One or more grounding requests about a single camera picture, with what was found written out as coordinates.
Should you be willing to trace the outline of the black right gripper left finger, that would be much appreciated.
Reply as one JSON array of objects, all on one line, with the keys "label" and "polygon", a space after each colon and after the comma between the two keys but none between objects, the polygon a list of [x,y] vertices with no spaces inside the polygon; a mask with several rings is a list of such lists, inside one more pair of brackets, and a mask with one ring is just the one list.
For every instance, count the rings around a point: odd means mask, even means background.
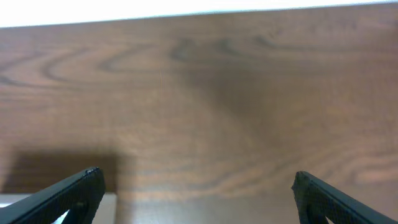
[{"label": "black right gripper left finger", "polygon": [[105,194],[103,171],[90,167],[1,209],[1,223],[92,224]]}]

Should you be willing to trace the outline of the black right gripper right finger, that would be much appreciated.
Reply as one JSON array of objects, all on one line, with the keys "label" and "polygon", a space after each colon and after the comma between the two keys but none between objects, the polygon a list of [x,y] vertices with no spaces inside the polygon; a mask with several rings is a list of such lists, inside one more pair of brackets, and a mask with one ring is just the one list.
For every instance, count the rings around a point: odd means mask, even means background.
[{"label": "black right gripper right finger", "polygon": [[296,173],[292,190],[301,224],[397,224],[305,171]]}]

